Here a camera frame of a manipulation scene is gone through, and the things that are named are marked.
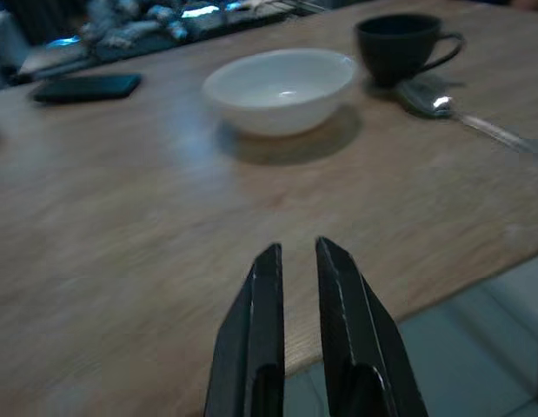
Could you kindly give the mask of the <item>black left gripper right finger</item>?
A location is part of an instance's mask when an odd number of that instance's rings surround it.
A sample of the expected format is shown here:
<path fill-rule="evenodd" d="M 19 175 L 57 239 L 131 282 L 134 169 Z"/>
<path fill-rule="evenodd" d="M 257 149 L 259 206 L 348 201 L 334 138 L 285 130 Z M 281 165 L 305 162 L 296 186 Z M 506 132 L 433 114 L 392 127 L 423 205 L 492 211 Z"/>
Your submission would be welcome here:
<path fill-rule="evenodd" d="M 350 253 L 326 237 L 315 252 L 330 415 L 427 415 L 395 321 Z"/>

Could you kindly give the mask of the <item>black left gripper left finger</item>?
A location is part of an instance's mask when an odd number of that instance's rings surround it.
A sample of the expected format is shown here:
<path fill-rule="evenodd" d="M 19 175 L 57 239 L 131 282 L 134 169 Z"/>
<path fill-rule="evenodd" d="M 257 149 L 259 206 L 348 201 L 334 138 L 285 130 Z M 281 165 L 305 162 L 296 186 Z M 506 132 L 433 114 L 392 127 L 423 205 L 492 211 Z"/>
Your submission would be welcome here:
<path fill-rule="evenodd" d="M 203 414 L 281 416 L 284 380 L 282 245 L 272 243 L 219 327 Z"/>

